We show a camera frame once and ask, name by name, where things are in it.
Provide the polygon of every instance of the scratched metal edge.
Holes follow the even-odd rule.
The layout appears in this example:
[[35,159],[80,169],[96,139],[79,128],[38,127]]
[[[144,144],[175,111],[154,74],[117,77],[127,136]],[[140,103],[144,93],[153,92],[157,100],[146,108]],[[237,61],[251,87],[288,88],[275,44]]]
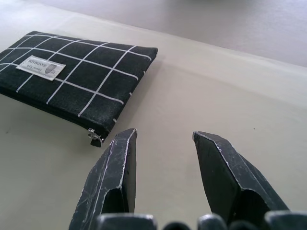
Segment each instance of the scratched metal edge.
[[[95,218],[101,213],[107,193],[120,187],[126,166],[128,146],[133,135],[136,137],[136,129],[128,129],[117,134],[91,169],[71,219],[69,230],[90,229]],[[114,173],[119,167],[120,173]]]
[[[215,135],[215,134],[210,134],[210,133],[205,133],[205,132],[201,132],[201,131],[195,131],[193,132],[193,140],[195,138],[195,135],[199,135],[205,139],[207,139],[208,141],[210,141],[212,144],[214,144],[216,146],[216,148],[219,151],[220,156],[224,159],[224,161],[226,162],[227,168],[230,170],[232,177],[235,179],[235,181],[238,183],[238,185],[240,186],[241,190],[250,190],[253,191],[257,194],[259,194],[260,196],[265,196],[267,199],[263,200],[265,202],[266,205],[268,205],[271,208],[275,208],[275,204],[271,199],[271,196],[266,192],[266,190],[263,188],[262,184],[259,182],[259,180],[256,178],[256,176],[254,175],[254,173],[251,171],[251,169],[247,166],[246,162],[244,161],[243,157],[236,151],[236,149],[234,148],[234,146],[227,140],[222,138],[219,135]],[[215,140],[211,139],[210,137],[208,137],[207,135],[211,135],[211,136],[217,136],[218,138],[221,138],[223,140],[225,140],[226,142],[228,142],[228,144],[231,145],[232,149],[237,153],[237,156],[241,159],[241,161],[243,162],[243,164],[245,165],[245,169],[249,171],[249,174],[253,175],[253,178],[255,179],[256,183],[254,184],[254,186],[258,186],[258,188],[260,189],[260,191],[257,191],[256,188],[250,188],[250,187],[245,187],[242,186],[242,181],[239,181],[237,179],[237,177],[235,176],[234,170],[233,168],[230,167],[228,161],[226,160],[225,156],[222,154],[222,146],[220,146]],[[262,175],[262,177],[265,179],[265,181],[267,182],[267,184],[271,187],[270,183],[266,180],[266,178]]]

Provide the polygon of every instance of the beige surface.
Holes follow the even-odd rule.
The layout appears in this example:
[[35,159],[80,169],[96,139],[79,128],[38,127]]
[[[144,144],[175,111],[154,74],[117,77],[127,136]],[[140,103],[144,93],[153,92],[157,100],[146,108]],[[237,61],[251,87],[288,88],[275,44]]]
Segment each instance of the beige surface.
[[[159,48],[104,145],[138,130],[136,212],[160,227],[195,227],[210,212],[194,130],[229,139],[291,209],[306,209],[306,68],[28,1],[0,1],[0,12],[0,50],[32,30]],[[102,149],[77,125],[5,96],[0,105],[0,229],[66,229]]]
[[305,0],[36,0],[307,67]]

